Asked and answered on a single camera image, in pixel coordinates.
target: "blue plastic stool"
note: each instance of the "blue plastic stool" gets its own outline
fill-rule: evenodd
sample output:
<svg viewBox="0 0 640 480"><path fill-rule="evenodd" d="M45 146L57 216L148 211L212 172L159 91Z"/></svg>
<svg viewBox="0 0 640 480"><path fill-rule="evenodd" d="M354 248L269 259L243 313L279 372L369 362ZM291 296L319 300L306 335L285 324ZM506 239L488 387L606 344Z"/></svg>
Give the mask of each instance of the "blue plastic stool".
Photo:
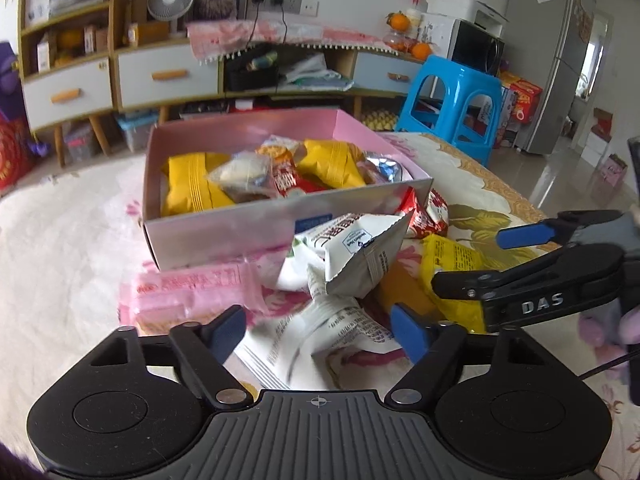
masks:
<svg viewBox="0 0 640 480"><path fill-rule="evenodd" d="M430 76L439 78L445 87L439 114L414 110L420 98L421 87ZM486 95L493 102L491 119L484 136L463 124L469 103L479 95ZM396 132L404 130L433 134L486 166L494 147L501 108L502 86L498 78L443 57L429 56L409 89L396 124Z"/></svg>

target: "metal screw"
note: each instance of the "metal screw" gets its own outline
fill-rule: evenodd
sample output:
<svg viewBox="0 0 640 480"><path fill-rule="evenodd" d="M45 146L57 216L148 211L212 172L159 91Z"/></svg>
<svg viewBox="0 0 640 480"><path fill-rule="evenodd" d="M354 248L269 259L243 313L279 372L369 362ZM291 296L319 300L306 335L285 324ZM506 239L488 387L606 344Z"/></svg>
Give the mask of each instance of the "metal screw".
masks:
<svg viewBox="0 0 640 480"><path fill-rule="evenodd" d="M237 388L227 388L220 390L216 395L216 400L222 404L239 404L246 399L246 393Z"/></svg>
<svg viewBox="0 0 640 480"><path fill-rule="evenodd" d="M391 393L391 400L396 404L415 404L421 399L420 392L411 388L401 388Z"/></svg>

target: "microwave oven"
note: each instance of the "microwave oven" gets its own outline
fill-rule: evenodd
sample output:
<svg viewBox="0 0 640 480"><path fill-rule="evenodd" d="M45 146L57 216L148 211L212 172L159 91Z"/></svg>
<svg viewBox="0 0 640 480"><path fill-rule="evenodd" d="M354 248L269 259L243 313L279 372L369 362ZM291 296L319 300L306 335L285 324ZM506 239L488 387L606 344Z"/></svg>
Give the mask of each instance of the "microwave oven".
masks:
<svg viewBox="0 0 640 480"><path fill-rule="evenodd" d="M489 75L497 75L504 42L477 25L442 14L425 12L418 41L430 43L436 56L446 57Z"/></svg>

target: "tablecloth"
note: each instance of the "tablecloth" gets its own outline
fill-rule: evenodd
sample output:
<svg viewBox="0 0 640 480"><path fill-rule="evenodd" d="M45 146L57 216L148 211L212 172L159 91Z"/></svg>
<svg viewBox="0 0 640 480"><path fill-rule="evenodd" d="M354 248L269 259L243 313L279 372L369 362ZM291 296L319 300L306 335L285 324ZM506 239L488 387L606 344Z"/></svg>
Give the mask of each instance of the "tablecloth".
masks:
<svg viewBox="0 0 640 480"><path fill-rule="evenodd" d="M494 243L506 226L543 214L503 181L455 148L427 136L386 138L434 177L450 206L449 237L482 252L496 268L552 247L506 252ZM25 421L30 406L79 358L118 325L119 283L151 268L140 229L142 156L118 160L22 189L0 200L0 440L34 460ZM399 260L415 274L420 244L408 241ZM265 290L273 314L305 301L299 293ZM576 373L596 365L577 336L575 316L527 330ZM356 354L336 383L383 392L407 370L397 354ZM238 362L231 360L231 368ZM635 479L640 468L640 408L626 387L604 374L588 381L609 407L612 437L598 473Z"/></svg>

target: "wooden drawer handle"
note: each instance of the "wooden drawer handle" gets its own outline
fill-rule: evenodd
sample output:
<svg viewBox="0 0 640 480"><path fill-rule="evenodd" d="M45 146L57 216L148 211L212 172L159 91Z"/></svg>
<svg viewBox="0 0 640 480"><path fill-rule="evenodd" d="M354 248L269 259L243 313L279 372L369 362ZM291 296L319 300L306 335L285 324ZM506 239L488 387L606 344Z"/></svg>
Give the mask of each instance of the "wooden drawer handle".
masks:
<svg viewBox="0 0 640 480"><path fill-rule="evenodd" d="M154 81L169 81L171 79L182 79L188 75L188 70L165 70L164 72L153 72L151 79Z"/></svg>
<svg viewBox="0 0 640 480"><path fill-rule="evenodd" d="M78 99L81 93L82 91L79 88L74 88L72 90L65 90L64 92L60 92L59 94L52 95L51 103L61 104L61 103L66 103L68 101L73 101L74 99Z"/></svg>
<svg viewBox="0 0 640 480"><path fill-rule="evenodd" d="M409 76L402 74L394 74L392 72L387 72L386 76L392 81L402 81L403 83L409 82Z"/></svg>

